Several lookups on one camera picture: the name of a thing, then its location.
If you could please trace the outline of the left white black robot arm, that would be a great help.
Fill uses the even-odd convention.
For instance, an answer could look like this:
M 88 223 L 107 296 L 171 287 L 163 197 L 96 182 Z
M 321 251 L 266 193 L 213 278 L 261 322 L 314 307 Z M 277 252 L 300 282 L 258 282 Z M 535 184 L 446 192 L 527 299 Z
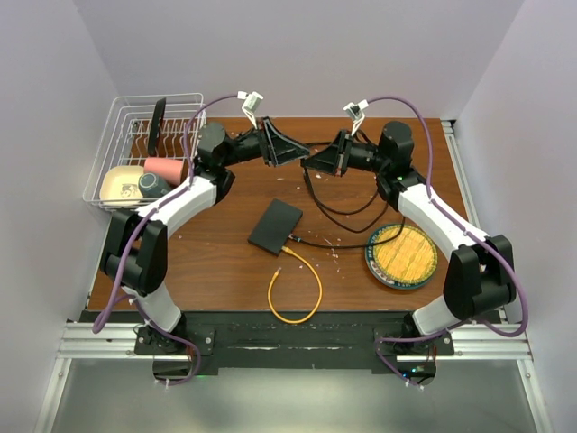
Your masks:
M 305 159 L 310 150 L 281 133 L 268 117 L 251 130 L 231 137 L 218 122 L 198 132 L 190 176 L 171 192 L 136 210 L 112 214 L 99 268 L 113 282 L 111 297 L 93 324 L 100 332 L 123 291 L 155 328 L 154 341 L 167 354 L 176 354 L 188 340 L 186 320 L 166 286 L 168 241 L 200 212 L 229 193 L 235 176 L 230 166 L 263 159 L 270 167 Z

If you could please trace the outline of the black network switch box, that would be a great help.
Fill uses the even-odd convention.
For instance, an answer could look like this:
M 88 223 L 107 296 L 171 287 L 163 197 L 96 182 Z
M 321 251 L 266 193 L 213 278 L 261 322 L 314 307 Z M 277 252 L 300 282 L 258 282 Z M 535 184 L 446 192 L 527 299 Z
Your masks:
M 279 256 L 303 211 L 274 198 L 248 237 L 248 243 Z

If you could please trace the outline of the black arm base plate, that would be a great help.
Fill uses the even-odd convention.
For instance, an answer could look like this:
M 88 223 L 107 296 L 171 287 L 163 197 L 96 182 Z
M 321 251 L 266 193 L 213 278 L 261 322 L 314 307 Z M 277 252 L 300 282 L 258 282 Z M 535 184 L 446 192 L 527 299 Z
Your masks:
M 193 371 L 217 375 L 224 369 L 369 370 L 388 373 L 390 364 L 409 378 L 431 378 L 435 361 L 453 355 L 448 334 L 419 343 L 397 343 L 403 311 L 328 311 L 302 325 L 284 324 L 265 311 L 185 313 L 180 341 L 138 326 L 135 352 L 153 355 L 156 379 L 177 380 Z

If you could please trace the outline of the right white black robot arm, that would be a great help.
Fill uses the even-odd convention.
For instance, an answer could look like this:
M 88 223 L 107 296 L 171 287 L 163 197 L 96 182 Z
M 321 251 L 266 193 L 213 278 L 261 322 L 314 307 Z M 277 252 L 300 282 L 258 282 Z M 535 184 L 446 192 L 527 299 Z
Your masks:
M 517 290 L 510 275 L 510 241 L 487 235 L 446 205 L 413 166 L 413 150 L 410 127 L 391 121 L 378 143 L 359 143 L 342 130 L 301 166 L 335 176 L 349 169 L 373 173 L 380 197 L 415 222 L 444 254 L 448 268 L 442 294 L 404 318 L 402 345 L 420 355 L 451 327 L 514 301 Z

